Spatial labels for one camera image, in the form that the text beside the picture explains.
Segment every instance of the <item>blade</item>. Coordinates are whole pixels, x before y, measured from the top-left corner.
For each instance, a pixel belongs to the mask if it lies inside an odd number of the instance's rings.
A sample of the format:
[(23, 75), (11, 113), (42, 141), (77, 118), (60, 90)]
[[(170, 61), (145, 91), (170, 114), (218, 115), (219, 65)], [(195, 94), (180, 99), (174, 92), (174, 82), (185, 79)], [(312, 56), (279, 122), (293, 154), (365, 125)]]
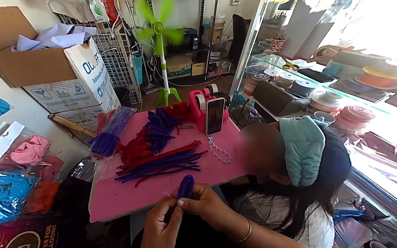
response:
[(155, 49), (156, 55), (160, 56), (162, 54), (162, 51), (163, 51), (163, 39), (162, 39), (161, 35), (157, 35), (157, 37), (156, 37), (156, 49)]
[(166, 18), (168, 17), (169, 13), (171, 13), (171, 10), (174, 7), (174, 1), (173, 0), (162, 0), (160, 2), (160, 5), (162, 6), (161, 12), (160, 12), (160, 22), (162, 24), (164, 24), (166, 21)]
[(147, 41), (154, 36), (155, 32), (152, 29), (141, 29), (136, 32), (138, 40)]
[(148, 7), (148, 3), (146, 0), (138, 0), (136, 3), (137, 10), (143, 15), (146, 21), (150, 23), (155, 23), (156, 19), (150, 11), (150, 7)]
[(183, 41), (183, 29), (166, 28), (164, 35), (169, 38), (173, 45), (179, 45)]

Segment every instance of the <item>dark hair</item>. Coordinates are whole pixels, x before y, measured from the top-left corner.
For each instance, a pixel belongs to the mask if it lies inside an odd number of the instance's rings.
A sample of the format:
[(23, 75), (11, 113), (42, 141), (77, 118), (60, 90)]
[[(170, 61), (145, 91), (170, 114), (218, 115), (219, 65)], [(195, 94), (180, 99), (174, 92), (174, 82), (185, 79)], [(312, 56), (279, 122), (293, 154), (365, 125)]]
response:
[(282, 185), (272, 180), (265, 184), (251, 180), (249, 186), (242, 191), (245, 194), (247, 190), (252, 190), (255, 193), (263, 194), (265, 197), (288, 197), (289, 213), (274, 231), (289, 238), (295, 238), (298, 234), (303, 233), (306, 221), (312, 214), (309, 213), (306, 216), (306, 210), (313, 203), (318, 204), (317, 208), (322, 207), (327, 214), (333, 216), (333, 196), (347, 178), (351, 169), (350, 157), (341, 138), (328, 128), (320, 128), (326, 138), (326, 144), (315, 183), (306, 187), (295, 187), (293, 185)]

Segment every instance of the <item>scissors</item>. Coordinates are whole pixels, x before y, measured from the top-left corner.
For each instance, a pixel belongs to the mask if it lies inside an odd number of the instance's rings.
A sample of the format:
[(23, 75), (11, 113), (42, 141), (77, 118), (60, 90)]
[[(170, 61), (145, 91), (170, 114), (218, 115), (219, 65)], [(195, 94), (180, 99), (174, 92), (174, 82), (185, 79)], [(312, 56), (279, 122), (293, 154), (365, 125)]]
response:
[(297, 71), (297, 70), (300, 69), (300, 67), (299, 67), (298, 65), (294, 65), (294, 64), (290, 63), (290, 62), (287, 61), (287, 59), (285, 59), (285, 58), (283, 58), (283, 59), (284, 59), (284, 61), (286, 62), (286, 64), (282, 66), (282, 68), (283, 68), (284, 70), (289, 70), (290, 68), (292, 68), (292, 70)]

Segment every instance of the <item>white shirt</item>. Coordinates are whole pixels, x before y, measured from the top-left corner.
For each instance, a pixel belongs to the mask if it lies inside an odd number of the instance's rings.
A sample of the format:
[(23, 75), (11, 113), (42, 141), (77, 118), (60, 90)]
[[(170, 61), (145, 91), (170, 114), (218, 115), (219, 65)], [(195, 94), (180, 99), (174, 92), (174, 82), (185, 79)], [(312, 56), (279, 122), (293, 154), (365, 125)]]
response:
[[(263, 227), (274, 229), (286, 218), (289, 205), (288, 197), (248, 192), (234, 201), (234, 210)], [(307, 216), (304, 231), (294, 240), (307, 248), (332, 248), (335, 237), (332, 216), (315, 203), (306, 209)]]

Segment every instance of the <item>pink tabletop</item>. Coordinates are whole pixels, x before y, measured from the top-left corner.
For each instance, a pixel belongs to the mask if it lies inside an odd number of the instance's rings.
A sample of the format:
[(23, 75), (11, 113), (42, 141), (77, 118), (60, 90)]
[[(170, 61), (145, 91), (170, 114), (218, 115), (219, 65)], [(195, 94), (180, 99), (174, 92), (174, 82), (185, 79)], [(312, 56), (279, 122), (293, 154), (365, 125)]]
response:
[[(121, 141), (123, 144), (127, 144), (136, 137), (136, 133), (148, 122), (147, 116), (147, 112), (134, 114), (122, 132)], [(209, 150), (207, 136), (197, 129), (196, 124), (193, 122), (185, 124), (192, 125), (195, 128), (180, 129), (180, 135), (177, 135), (175, 128), (171, 135), (176, 138), (170, 139), (162, 152), (183, 147), (194, 140), (200, 140), (202, 143), (198, 147), (197, 152)], [(234, 143), (238, 132), (239, 130), (234, 122), (229, 119), (223, 122), (220, 133), (212, 135), (213, 142), (231, 155), (232, 162), (229, 164), (219, 161), (214, 154), (207, 152), (197, 161), (201, 171), (183, 170), (173, 174), (149, 178), (140, 183), (137, 188), (135, 183), (138, 179), (121, 183), (114, 180), (114, 177), (101, 177), (104, 179), (96, 183), (91, 199), (90, 222), (111, 220), (152, 205), (163, 196), (169, 195), (180, 185), (183, 177), (188, 174), (194, 176), (197, 183), (207, 183), (209, 185), (217, 185), (246, 175), (246, 172), (234, 158)], [(228, 159), (225, 154), (219, 155), (223, 160)]]

